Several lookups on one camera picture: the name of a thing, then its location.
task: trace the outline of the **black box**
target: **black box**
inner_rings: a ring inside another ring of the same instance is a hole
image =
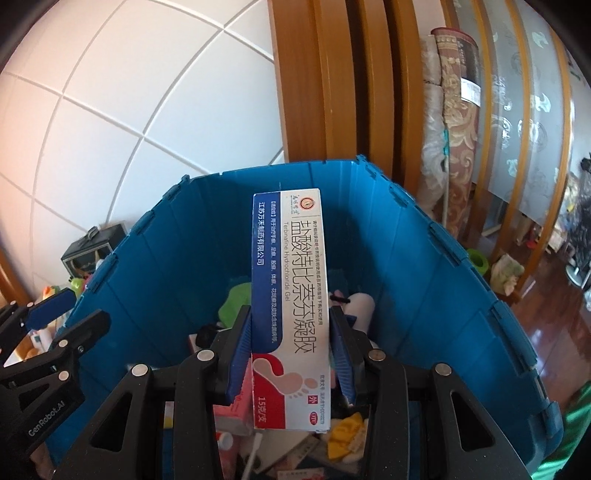
[[[93,227],[86,235],[72,243],[61,261],[72,277],[88,278],[95,272],[96,263],[104,260],[125,238],[122,223],[104,230]]]

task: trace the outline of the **blue plastic bin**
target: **blue plastic bin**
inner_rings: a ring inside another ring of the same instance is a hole
[[[464,249],[363,158],[183,177],[110,255],[73,311],[111,314],[109,334],[81,361],[86,402],[49,438],[59,460],[126,365],[174,365],[187,335],[216,320],[251,272],[252,195],[318,187],[329,288],[376,300],[370,338],[401,361],[450,364],[534,471],[562,437],[536,354]]]

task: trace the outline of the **terbinafine hydrochloride gel box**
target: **terbinafine hydrochloride gel box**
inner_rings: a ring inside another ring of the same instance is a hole
[[[330,429],[329,315],[318,189],[258,193],[252,208],[257,429]]]

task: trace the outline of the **metal screw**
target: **metal screw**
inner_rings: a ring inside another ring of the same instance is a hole
[[[197,358],[199,360],[201,360],[202,362],[209,362],[210,360],[213,359],[214,356],[215,356],[215,353],[213,353],[211,350],[201,350],[197,354]]]
[[[134,377],[143,377],[146,373],[148,373],[148,365],[137,364],[131,369],[131,374]]]
[[[452,374],[452,368],[447,364],[435,365],[435,371],[442,377],[448,377]]]
[[[374,348],[373,350],[369,351],[368,357],[374,362],[381,362],[382,360],[385,360],[386,353],[379,348]]]

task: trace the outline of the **yellow cloth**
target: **yellow cloth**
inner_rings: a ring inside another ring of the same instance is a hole
[[[328,441],[328,456],[331,461],[339,461],[351,453],[349,445],[363,428],[363,417],[357,412],[348,419],[341,420],[332,431]]]

